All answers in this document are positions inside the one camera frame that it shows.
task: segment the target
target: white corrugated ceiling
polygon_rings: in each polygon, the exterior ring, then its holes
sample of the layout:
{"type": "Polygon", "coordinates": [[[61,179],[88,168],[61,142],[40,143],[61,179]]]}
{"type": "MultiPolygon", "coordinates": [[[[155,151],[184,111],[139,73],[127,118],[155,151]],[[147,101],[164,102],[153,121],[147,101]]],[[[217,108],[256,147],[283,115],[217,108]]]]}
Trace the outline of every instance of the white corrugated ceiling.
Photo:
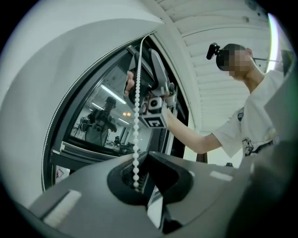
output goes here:
{"type": "MultiPolygon", "coordinates": [[[[267,17],[258,6],[251,9],[245,0],[156,2],[173,21],[186,46],[196,76],[202,116],[200,131],[211,132],[243,107],[249,91],[243,83],[221,72],[215,58],[206,59],[209,45],[216,42],[224,47],[236,43],[252,49],[254,57],[267,59],[271,43],[267,17]]],[[[265,61],[257,61],[257,65],[265,72],[265,61]]]]}

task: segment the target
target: ear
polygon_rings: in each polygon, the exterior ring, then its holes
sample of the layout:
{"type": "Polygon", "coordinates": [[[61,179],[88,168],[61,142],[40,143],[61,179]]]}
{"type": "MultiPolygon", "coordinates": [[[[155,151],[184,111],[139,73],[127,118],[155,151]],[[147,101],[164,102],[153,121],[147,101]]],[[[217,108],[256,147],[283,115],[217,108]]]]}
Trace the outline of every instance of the ear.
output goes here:
{"type": "Polygon", "coordinates": [[[253,57],[253,53],[252,53],[252,50],[251,50],[251,49],[246,48],[245,50],[246,50],[246,52],[247,52],[251,57],[253,57]]]}

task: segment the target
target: person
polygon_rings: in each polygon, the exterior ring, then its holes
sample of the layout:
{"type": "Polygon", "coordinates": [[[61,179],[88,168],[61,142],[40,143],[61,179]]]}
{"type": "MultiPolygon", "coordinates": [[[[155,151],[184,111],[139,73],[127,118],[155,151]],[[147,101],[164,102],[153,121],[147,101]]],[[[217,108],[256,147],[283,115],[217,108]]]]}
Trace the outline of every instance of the person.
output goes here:
{"type": "MultiPolygon", "coordinates": [[[[251,156],[268,145],[278,143],[278,135],[264,105],[281,86],[284,76],[276,70],[261,72],[249,48],[228,44],[223,50],[222,58],[217,58],[218,67],[229,72],[234,80],[243,82],[250,92],[244,107],[234,112],[224,125],[207,136],[195,133],[167,110],[168,130],[199,154],[222,147],[230,157],[241,148],[243,157],[251,156]]],[[[124,94],[128,94],[133,88],[133,76],[132,72],[128,72],[124,94]]]]}
{"type": "Polygon", "coordinates": [[[103,110],[94,109],[91,114],[81,118],[81,127],[86,128],[85,140],[87,142],[104,146],[108,137],[108,130],[110,129],[112,132],[117,131],[116,121],[110,115],[115,107],[116,99],[107,97],[103,110]]]}

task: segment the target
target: white cord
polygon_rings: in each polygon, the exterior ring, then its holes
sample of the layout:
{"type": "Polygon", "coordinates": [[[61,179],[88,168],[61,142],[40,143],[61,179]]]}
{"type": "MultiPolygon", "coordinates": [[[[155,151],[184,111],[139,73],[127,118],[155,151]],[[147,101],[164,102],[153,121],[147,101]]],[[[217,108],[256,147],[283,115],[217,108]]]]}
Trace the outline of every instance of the white cord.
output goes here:
{"type": "Polygon", "coordinates": [[[134,179],[134,187],[135,189],[138,191],[138,187],[139,187],[139,183],[138,183],[138,180],[139,180],[139,175],[138,175],[138,172],[139,172],[139,168],[138,168],[138,165],[139,165],[139,161],[138,161],[138,158],[139,158],[139,154],[138,154],[138,135],[139,135],[139,132],[138,132],[138,129],[139,129],[139,101],[140,101],[140,82],[141,82],[141,62],[142,62],[142,47],[143,47],[143,41],[144,39],[149,36],[150,34],[146,35],[142,41],[141,41],[141,45],[140,45],[140,55],[139,55],[139,60],[138,60],[138,68],[137,68],[137,72],[136,72],[136,88],[135,88],[135,120],[134,120],[134,147],[133,147],[133,150],[134,150],[134,154],[133,154],[133,157],[134,157],[134,162],[132,163],[133,166],[134,166],[134,169],[133,169],[133,172],[134,172],[134,176],[133,176],[133,179],[134,179]]]}

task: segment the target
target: ceiling light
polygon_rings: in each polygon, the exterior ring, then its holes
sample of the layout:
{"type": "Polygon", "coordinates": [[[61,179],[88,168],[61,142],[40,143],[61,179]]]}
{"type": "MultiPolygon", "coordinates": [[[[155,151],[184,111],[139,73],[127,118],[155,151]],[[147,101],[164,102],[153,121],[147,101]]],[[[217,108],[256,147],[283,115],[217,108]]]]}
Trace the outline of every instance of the ceiling light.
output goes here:
{"type": "Polygon", "coordinates": [[[100,106],[98,106],[98,105],[96,105],[95,103],[92,103],[94,106],[96,106],[96,107],[98,107],[99,109],[102,109],[103,110],[103,108],[102,107],[100,107],[100,106]]]}
{"type": "Polygon", "coordinates": [[[270,49],[270,58],[267,67],[267,71],[273,70],[275,67],[276,62],[274,60],[277,60],[278,57],[278,23],[274,16],[272,14],[268,14],[269,18],[269,24],[270,24],[270,32],[271,32],[271,49],[270,49]]]}
{"type": "Polygon", "coordinates": [[[123,104],[126,104],[126,101],[124,101],[122,98],[120,98],[119,96],[117,96],[114,92],[112,92],[111,90],[109,90],[106,86],[101,85],[101,88],[103,90],[107,91],[109,94],[111,94],[114,98],[116,98],[117,100],[119,100],[123,104]]]}
{"type": "MultiPolygon", "coordinates": [[[[122,119],[120,119],[120,118],[118,118],[120,121],[123,121],[122,119]]],[[[126,124],[129,124],[128,122],[126,122],[126,121],[123,121],[124,123],[126,123],[126,124]]]]}

